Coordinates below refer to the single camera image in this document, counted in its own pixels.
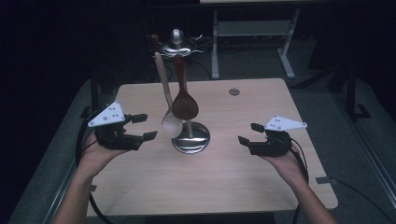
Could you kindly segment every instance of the spoon handle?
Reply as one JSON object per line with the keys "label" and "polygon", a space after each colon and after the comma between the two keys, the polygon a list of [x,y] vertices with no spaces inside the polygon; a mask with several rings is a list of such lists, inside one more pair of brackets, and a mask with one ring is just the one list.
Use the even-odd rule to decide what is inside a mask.
{"label": "spoon handle", "polygon": [[151,43],[152,43],[152,48],[154,49],[155,52],[161,52],[161,46],[160,46],[160,38],[158,35],[154,34],[151,35]]}
{"label": "spoon handle", "polygon": [[159,52],[155,52],[155,65],[157,65],[158,74],[160,75],[161,83],[163,84],[163,92],[169,107],[172,107],[172,96],[169,90],[168,77],[165,72],[165,65],[163,65],[163,58]]}
{"label": "spoon handle", "polygon": [[181,90],[187,91],[186,85],[184,84],[186,82],[186,80],[185,80],[185,76],[184,76],[184,58],[183,58],[183,56],[181,56],[180,54],[177,54],[175,56],[174,66],[176,69],[178,86],[180,87]]}

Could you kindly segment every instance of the dark wooden spoon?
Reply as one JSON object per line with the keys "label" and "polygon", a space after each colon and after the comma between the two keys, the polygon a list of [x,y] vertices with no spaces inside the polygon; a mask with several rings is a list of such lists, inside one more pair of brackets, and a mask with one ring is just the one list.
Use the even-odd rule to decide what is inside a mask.
{"label": "dark wooden spoon", "polygon": [[198,104],[196,101],[187,93],[184,76],[184,59],[181,55],[174,57],[174,65],[177,74],[179,91],[175,101],[172,104],[172,112],[178,119],[194,119],[198,115]]}

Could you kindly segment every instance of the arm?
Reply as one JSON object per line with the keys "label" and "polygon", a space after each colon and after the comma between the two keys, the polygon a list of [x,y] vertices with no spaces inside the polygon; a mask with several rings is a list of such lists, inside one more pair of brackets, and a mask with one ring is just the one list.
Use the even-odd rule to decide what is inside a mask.
{"label": "arm", "polygon": [[[299,152],[295,146],[293,146],[292,149]],[[291,187],[308,223],[337,223],[329,210],[327,210],[315,192],[306,183],[297,160],[291,152],[277,158],[262,158],[269,161],[276,168],[279,175]]]}
{"label": "arm", "polygon": [[[96,141],[96,138],[92,133],[87,139],[86,146],[94,141]],[[125,152],[125,150],[109,150],[99,146],[98,143],[88,147],[81,157],[78,168],[52,223],[85,223],[93,178],[111,160]]]}

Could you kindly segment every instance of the black controller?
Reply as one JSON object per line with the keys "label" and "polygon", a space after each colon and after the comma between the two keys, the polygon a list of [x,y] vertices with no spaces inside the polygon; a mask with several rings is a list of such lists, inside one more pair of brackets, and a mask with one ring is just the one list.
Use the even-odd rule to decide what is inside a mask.
{"label": "black controller", "polygon": [[238,136],[239,143],[248,147],[251,155],[280,157],[291,149],[291,138],[287,132],[265,130],[264,126],[257,123],[251,123],[250,126],[253,131],[265,132],[267,135],[267,141],[265,142],[250,142],[248,139]]}
{"label": "black controller", "polygon": [[143,142],[153,140],[157,131],[144,133],[143,136],[124,134],[123,126],[129,122],[138,123],[147,120],[148,115],[124,115],[125,121],[95,127],[99,145],[108,149],[138,150]]}

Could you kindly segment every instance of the wooden table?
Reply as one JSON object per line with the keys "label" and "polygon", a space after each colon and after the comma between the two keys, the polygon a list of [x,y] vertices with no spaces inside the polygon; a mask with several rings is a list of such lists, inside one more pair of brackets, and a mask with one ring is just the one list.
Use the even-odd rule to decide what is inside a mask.
{"label": "wooden table", "polygon": [[[178,85],[170,83],[173,98]],[[188,83],[200,112],[193,121],[210,131],[208,147],[197,154],[177,151],[161,125],[167,104],[161,83],[120,87],[117,100],[126,114],[148,114],[128,124],[128,134],[158,131],[138,151],[117,157],[93,180],[93,197],[105,215],[174,215],[293,210],[297,201],[275,169],[238,142],[238,135],[264,141],[250,123],[267,123],[273,115],[301,120],[282,79],[245,79]],[[240,94],[232,96],[229,89]],[[327,208],[337,199],[306,129],[289,131],[304,149],[310,186]],[[95,213],[89,208],[88,216]]]}

